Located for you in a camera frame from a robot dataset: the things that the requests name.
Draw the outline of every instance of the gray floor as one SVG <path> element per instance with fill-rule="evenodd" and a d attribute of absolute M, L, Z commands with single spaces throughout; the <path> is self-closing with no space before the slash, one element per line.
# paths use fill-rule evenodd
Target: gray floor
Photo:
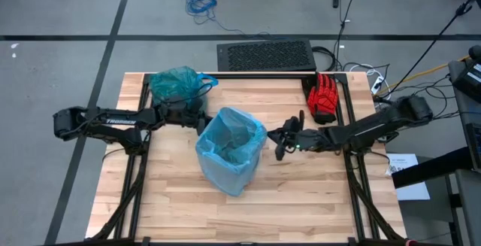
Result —
<path fill-rule="evenodd" d="M 342 0 L 345 10 L 349 0 Z M 434 35 L 464 0 L 354 0 L 349 35 Z M 120 0 L 0 0 L 0 35 L 109 35 Z M 218 0 L 216 14 L 228 28 L 246 33 L 338 33 L 338 10 L 331 0 Z M 460 17 L 447 34 L 481 34 L 481 10 Z M 184 11 L 183 0 L 129 0 L 121 35 L 227 35 L 214 23 L 197 26 Z M 52 134 L 51 115 L 73 105 L 86 105 L 104 53 L 105 41 L 0 41 L 0 245 L 43 244 L 74 142 Z M 162 71 L 188 65 L 215 71 L 221 41 L 118 41 L 115 43 L 98 105 L 115 107 L 124 72 Z M 391 63 L 387 81 L 399 80 L 429 41 L 342 41 L 341 62 Z M 415 72 L 465 56 L 479 42 L 441 41 Z M 333 41 L 311 41 L 332 48 Z M 330 63 L 320 54 L 322 70 Z M 447 68 L 413 80 L 437 80 Z M 443 89 L 452 95 L 452 88 Z M 394 94 L 410 94 L 405 90 Z M 428 99 L 434 112 L 444 101 Z M 455 111 L 450 100 L 447 111 Z M 465 145 L 458 118 L 435 121 L 402 131 L 389 151 L 436 157 Z M 88 140 L 68 203 L 58 241 L 79 241 L 89 219 L 105 145 Z M 443 196 L 437 202 L 447 209 Z M 409 237 L 422 239 L 448 232 L 447 224 L 422 204 L 401 204 Z M 449 244 L 448 235 L 430 240 Z"/>

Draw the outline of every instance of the white paper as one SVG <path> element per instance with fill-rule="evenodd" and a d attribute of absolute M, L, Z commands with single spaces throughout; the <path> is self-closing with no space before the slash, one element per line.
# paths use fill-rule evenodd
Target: white paper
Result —
<path fill-rule="evenodd" d="M 387 175 L 411 166 L 418 165 L 418 159 L 416 158 L 415 154 L 388 153 L 387 156 L 391 160 L 391 163 L 389 164 L 389 170 L 386 171 Z M 399 201 L 429 200 L 431 198 L 429 196 L 426 183 L 424 182 L 402 187 L 396 191 L 398 192 Z"/>

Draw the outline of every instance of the yellow cable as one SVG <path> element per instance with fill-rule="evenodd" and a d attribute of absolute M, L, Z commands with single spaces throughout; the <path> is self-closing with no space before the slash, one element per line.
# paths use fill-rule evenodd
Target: yellow cable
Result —
<path fill-rule="evenodd" d="M 469 58 L 469 55 L 466 55 L 466 56 L 458 59 L 458 61 L 460 62 L 460 61 L 463 61 L 463 60 L 465 60 L 465 59 L 467 59 L 467 58 Z M 411 76 L 411 77 L 405 78 L 402 82 L 404 83 L 404 82 L 407 82 L 407 81 L 409 81 L 409 80 L 413 80 L 413 79 L 415 79 L 415 78 L 417 78 L 417 77 L 421 77 L 421 76 L 424 76 L 424 75 L 426 75 L 426 74 L 430 74 L 430 73 L 432 73 L 432 72 L 438 71 L 438 70 L 440 70 L 440 69 L 442 69 L 442 68 L 445 68 L 445 67 L 447 67 L 447 66 L 448 66 L 448 64 L 445 63 L 445 64 L 440 65 L 440 66 L 437 66 L 437 67 L 435 67 L 435 68 L 431 68 L 431 69 L 429 69 L 429 70 L 426 70 L 426 71 L 423 71 L 423 72 L 419 72 L 419 73 L 417 73 L 417 74 L 414 74 L 414 75 Z M 394 87 L 394 86 L 396 86 L 396 85 L 398 85 L 398 84 L 399 84 L 399 82 L 397 82 L 397 83 L 395 83 L 395 84 L 391 84 L 391 85 L 389 85 L 388 87 L 380 90 L 380 91 L 379 91 L 378 93 L 376 93 L 376 94 L 384 93 L 385 91 L 388 90 L 388 88 Z"/>

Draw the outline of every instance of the power strip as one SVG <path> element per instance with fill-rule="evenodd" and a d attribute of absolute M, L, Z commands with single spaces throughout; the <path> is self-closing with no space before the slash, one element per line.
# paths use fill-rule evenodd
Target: power strip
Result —
<path fill-rule="evenodd" d="M 381 77 L 381 76 L 377 77 L 376 82 L 374 82 L 373 86 L 371 87 L 371 93 L 373 93 L 373 95 L 375 95 L 379 91 L 379 89 L 383 85 L 383 81 L 384 81 L 384 77 Z"/>

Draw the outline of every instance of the trash bin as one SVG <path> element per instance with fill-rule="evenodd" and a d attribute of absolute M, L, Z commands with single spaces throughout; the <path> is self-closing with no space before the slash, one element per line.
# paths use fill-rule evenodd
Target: trash bin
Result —
<path fill-rule="evenodd" d="M 220 109 L 195 144 L 205 177 L 224 193 L 239 196 L 253 179 L 266 137 L 252 115 Z"/>

